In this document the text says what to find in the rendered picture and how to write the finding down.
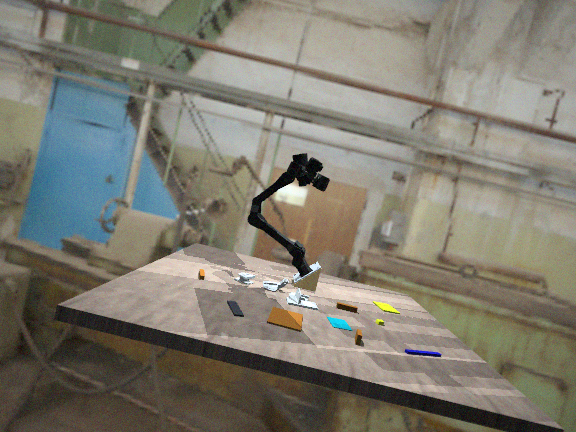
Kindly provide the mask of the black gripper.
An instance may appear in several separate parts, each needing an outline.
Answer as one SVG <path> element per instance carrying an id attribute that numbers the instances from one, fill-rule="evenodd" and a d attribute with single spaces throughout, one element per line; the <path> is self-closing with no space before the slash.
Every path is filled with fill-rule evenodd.
<path id="1" fill-rule="evenodd" d="M 287 169 L 287 175 L 297 178 L 299 181 L 309 184 L 313 183 L 312 186 L 316 187 L 316 189 L 325 191 L 328 183 L 330 181 L 329 178 L 321 175 L 318 173 L 317 177 L 314 175 L 315 173 L 306 169 L 305 166 L 300 165 L 299 163 L 292 161 Z M 316 177 L 316 178 L 315 178 Z M 314 181 L 314 182 L 313 182 Z"/>

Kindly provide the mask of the dark blue bar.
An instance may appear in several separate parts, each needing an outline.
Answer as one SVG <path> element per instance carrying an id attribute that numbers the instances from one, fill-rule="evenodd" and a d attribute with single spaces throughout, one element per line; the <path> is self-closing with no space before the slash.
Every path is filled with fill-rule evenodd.
<path id="1" fill-rule="evenodd" d="M 438 352 L 429 352 L 429 351 L 418 351 L 418 350 L 408 350 L 405 349 L 405 353 L 412 354 L 412 355 L 423 355 L 423 356 L 434 356 L 434 357 L 441 357 L 441 354 Z"/>

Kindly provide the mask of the dark grey flat bar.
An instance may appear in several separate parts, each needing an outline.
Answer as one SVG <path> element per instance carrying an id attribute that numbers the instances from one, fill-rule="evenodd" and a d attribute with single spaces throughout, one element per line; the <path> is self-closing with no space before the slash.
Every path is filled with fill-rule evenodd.
<path id="1" fill-rule="evenodd" d="M 234 316 L 240 316 L 240 317 L 244 317 L 244 314 L 242 313 L 240 307 L 238 306 L 237 302 L 235 301 L 228 301 L 227 303 L 233 313 Z"/>

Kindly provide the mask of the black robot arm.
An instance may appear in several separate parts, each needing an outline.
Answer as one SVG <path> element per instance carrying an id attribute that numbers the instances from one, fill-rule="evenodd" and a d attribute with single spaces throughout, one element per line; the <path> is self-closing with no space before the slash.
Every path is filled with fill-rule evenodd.
<path id="1" fill-rule="evenodd" d="M 305 166 L 305 170 L 308 169 L 314 172 L 315 176 L 317 175 L 316 172 L 321 172 L 323 169 L 323 163 L 319 162 L 319 160 L 311 157 L 308 161 L 307 153 L 292 155 L 292 157 L 293 161 Z M 289 176 L 286 172 L 284 172 L 274 184 L 272 184 L 258 196 L 254 197 L 252 200 L 250 215 L 248 216 L 248 223 L 258 229 L 263 230 L 273 239 L 283 245 L 293 257 L 292 265 L 297 268 L 298 272 L 300 273 L 299 276 L 303 277 L 313 271 L 313 269 L 309 267 L 308 263 L 304 259 L 305 248 L 303 247 L 303 244 L 299 243 L 297 240 L 296 242 L 293 242 L 288 239 L 273 226 L 271 226 L 261 215 L 261 203 L 280 188 L 292 183 L 294 180 L 295 177 Z"/>

